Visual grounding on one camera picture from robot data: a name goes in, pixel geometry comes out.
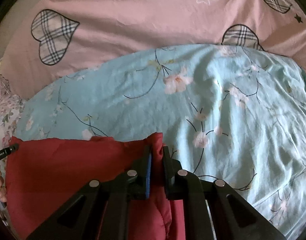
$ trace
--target pink blanket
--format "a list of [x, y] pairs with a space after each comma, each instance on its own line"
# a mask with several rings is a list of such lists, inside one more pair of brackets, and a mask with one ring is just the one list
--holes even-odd
[[306, 70], [306, 16], [294, 0], [41, 0], [8, 45], [1, 73], [31, 98], [80, 69], [188, 43], [248, 46]]

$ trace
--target floral blanket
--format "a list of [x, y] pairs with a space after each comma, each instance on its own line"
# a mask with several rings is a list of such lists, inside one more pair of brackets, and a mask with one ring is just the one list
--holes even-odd
[[306, 74], [286, 57], [215, 45], [130, 54], [44, 88], [16, 136], [130, 141], [156, 131], [184, 169], [224, 179], [289, 239], [305, 225]]

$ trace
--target plaid heart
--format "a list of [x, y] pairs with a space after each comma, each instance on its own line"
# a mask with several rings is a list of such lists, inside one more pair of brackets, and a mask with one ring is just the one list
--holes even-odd
[[31, 33], [40, 43], [40, 60], [45, 65], [55, 65], [63, 58], [79, 24], [50, 9], [38, 13], [32, 22]]
[[273, 10], [276, 10], [280, 13], [287, 13], [292, 6], [292, 4], [287, 2], [286, 0], [263, 0], [263, 1]]
[[233, 45], [263, 50], [258, 36], [246, 25], [236, 24], [228, 28], [222, 38], [222, 45]]

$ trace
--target metal pin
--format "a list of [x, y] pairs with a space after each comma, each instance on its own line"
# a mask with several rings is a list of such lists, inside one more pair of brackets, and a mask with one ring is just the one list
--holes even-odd
[[136, 172], [135, 170], [129, 170], [129, 171], [127, 172], [127, 174], [128, 174], [130, 177], [134, 177], [134, 176], [137, 175], [137, 172]]
[[218, 187], [223, 187], [225, 185], [225, 181], [221, 179], [217, 179], [215, 181], [215, 185], [217, 185]]
[[89, 183], [90, 187], [97, 187], [98, 185], [100, 185], [100, 182], [98, 180], [91, 180]]
[[179, 174], [180, 176], [186, 176], [188, 172], [186, 170], [179, 170], [177, 174]]

